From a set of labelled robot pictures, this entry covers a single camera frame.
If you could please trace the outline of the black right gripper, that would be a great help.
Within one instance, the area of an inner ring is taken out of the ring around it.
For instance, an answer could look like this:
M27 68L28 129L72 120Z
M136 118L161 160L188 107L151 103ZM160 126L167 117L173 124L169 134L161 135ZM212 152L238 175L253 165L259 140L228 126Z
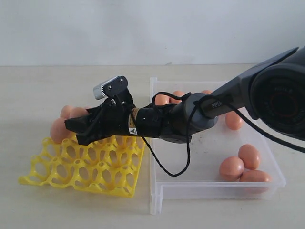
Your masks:
M143 108L121 105L106 99L85 116L64 121L67 130L76 133L78 145L89 145L112 135L138 136L165 140L172 143L190 142L185 128L173 126L173 109L176 104Z

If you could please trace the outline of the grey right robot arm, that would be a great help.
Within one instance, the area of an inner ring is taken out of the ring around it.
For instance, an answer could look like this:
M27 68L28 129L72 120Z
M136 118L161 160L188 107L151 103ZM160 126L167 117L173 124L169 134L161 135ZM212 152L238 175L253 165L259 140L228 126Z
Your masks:
M65 127L80 145L112 135L136 135L186 143L212 128L217 118L245 108L252 119L293 138L305 138L305 51L294 48L255 65L211 94L187 93L178 104L137 108L128 81L117 76L93 90L102 104Z

